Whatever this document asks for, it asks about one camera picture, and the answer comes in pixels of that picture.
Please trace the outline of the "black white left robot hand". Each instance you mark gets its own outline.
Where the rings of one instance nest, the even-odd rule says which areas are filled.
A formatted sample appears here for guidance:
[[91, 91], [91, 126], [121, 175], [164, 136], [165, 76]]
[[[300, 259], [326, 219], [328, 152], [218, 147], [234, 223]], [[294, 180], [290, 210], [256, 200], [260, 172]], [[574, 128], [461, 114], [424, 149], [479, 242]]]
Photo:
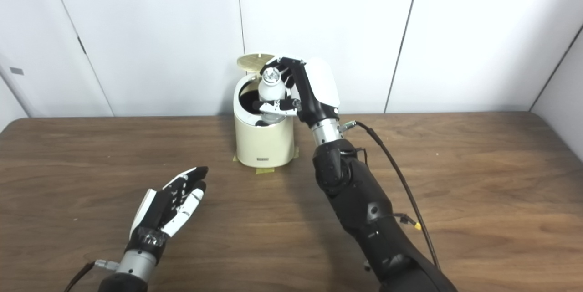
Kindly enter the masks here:
[[149, 253], [159, 263], [169, 238], [175, 236], [200, 205], [208, 167], [177, 174], [161, 190], [148, 189], [134, 217], [126, 251]]

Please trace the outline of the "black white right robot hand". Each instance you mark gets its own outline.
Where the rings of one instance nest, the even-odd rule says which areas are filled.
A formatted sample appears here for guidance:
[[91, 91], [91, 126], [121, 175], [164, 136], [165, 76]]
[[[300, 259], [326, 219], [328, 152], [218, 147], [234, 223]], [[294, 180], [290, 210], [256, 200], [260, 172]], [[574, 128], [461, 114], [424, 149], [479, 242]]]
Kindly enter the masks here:
[[339, 119], [337, 85], [325, 60], [319, 57], [301, 60], [279, 56], [269, 60], [260, 74], [268, 69], [282, 72], [285, 87], [296, 87], [298, 99], [254, 101], [255, 110], [272, 115], [297, 116], [310, 128], [323, 120]]

